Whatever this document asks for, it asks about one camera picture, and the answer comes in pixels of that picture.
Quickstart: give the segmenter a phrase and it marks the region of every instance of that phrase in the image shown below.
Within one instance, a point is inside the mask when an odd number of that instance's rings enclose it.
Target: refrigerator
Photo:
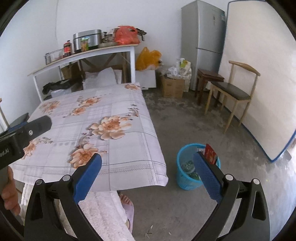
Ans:
[[[181,58],[192,65],[190,89],[195,90],[198,69],[218,73],[225,31],[223,10],[203,1],[182,7]]]

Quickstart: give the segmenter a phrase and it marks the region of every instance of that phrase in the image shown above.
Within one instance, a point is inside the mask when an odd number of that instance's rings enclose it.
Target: blue gripper pad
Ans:
[[[209,168],[206,160],[197,152],[193,155],[193,163],[196,172],[200,176],[210,198],[216,200],[219,203],[222,200],[221,196],[221,184]]]
[[[99,154],[96,153],[92,156],[92,158],[85,166],[79,167],[85,168],[85,170],[82,173],[79,180],[76,182],[76,185],[74,187],[73,199],[76,204],[78,204],[79,201],[82,201],[86,198],[94,180],[96,179],[97,175],[99,174],[99,171],[101,170],[101,167],[102,158]]]

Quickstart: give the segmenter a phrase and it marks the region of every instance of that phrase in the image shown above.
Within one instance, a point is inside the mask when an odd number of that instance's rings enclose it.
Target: rice cooker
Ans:
[[[100,29],[79,32],[73,35],[75,53],[81,52],[81,41],[88,40],[89,50],[97,49],[102,43],[102,31]]]

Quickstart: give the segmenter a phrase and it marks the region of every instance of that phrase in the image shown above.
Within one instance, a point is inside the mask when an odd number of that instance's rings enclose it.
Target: orange plastic bag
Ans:
[[[159,67],[161,53],[157,50],[149,51],[147,47],[143,48],[142,52],[136,61],[136,70],[156,70]]]
[[[120,45],[140,43],[138,31],[132,26],[119,26],[119,29],[115,33],[114,41]]]

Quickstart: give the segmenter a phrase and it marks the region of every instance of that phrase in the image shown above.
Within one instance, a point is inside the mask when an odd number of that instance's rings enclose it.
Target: trash can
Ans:
[[[182,147],[177,154],[177,183],[179,187],[184,190],[193,190],[202,185],[201,180],[195,180],[189,177],[181,168],[184,163],[192,160],[193,154],[196,153],[199,148],[203,149],[205,145],[198,143],[188,144]],[[216,165],[221,169],[219,157],[217,158]]]

